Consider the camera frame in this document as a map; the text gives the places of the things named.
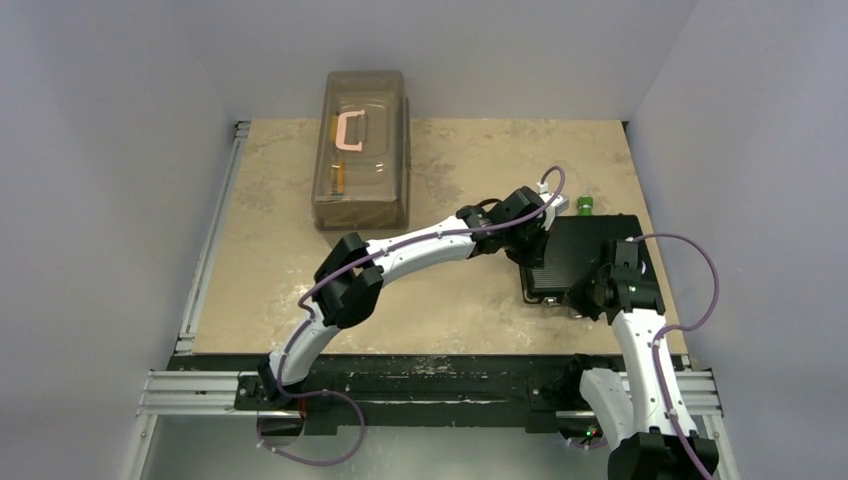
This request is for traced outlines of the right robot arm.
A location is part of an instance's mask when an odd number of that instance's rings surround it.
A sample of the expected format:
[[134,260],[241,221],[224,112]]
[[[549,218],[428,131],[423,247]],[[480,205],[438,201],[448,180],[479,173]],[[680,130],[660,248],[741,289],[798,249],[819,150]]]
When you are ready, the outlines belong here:
[[610,479],[712,479],[719,466],[715,441],[702,437],[674,372],[660,287],[645,275],[638,238],[608,240],[588,273],[569,290],[581,316],[606,319],[625,372],[578,369],[561,392],[576,407],[589,404],[610,448]]

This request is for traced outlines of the green chip stack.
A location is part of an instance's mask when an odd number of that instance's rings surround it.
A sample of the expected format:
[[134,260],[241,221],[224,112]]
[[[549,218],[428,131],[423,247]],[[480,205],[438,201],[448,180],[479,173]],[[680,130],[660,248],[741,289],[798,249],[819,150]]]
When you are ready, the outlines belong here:
[[592,216],[594,209],[594,199],[591,196],[580,196],[577,199],[577,215]]

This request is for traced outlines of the translucent brown storage box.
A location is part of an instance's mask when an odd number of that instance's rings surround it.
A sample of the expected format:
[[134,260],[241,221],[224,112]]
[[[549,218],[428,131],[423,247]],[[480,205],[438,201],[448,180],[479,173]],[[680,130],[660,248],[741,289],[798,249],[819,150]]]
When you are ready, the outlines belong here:
[[[360,153],[334,146],[340,112],[364,109]],[[327,75],[311,194],[321,231],[403,230],[410,217],[410,116],[398,70]]]

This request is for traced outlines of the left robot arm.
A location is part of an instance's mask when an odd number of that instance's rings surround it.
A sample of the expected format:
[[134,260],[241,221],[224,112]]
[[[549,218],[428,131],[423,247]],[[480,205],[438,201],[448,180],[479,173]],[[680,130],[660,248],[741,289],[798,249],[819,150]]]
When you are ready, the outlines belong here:
[[260,364],[260,397],[275,409],[292,405],[298,384],[331,340],[368,319],[382,289],[406,275],[500,251],[517,265],[540,266],[554,219],[568,205],[567,196],[540,182],[503,200],[463,206],[404,235],[372,240],[357,233],[343,236],[315,272],[314,286],[298,301],[303,319]]

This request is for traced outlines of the black poker case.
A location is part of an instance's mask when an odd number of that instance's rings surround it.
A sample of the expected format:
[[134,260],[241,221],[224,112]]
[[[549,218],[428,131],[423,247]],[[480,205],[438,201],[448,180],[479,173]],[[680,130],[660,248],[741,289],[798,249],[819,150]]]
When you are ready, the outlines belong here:
[[647,246],[629,243],[643,234],[632,214],[561,216],[553,222],[542,268],[519,269],[526,304],[563,306],[570,287],[595,266],[612,264],[621,275],[621,312],[666,313]]

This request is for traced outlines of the black metal table frame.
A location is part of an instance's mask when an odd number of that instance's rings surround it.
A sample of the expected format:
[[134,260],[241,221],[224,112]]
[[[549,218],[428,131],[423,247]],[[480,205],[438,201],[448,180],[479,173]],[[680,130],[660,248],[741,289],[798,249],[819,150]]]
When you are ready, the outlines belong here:
[[256,413],[262,434],[280,444],[299,435],[330,436],[342,426],[521,428],[582,436],[588,410],[579,381],[591,367],[625,370],[614,354],[323,354],[307,378],[265,398],[264,354],[174,356],[170,371],[232,372],[229,406]]

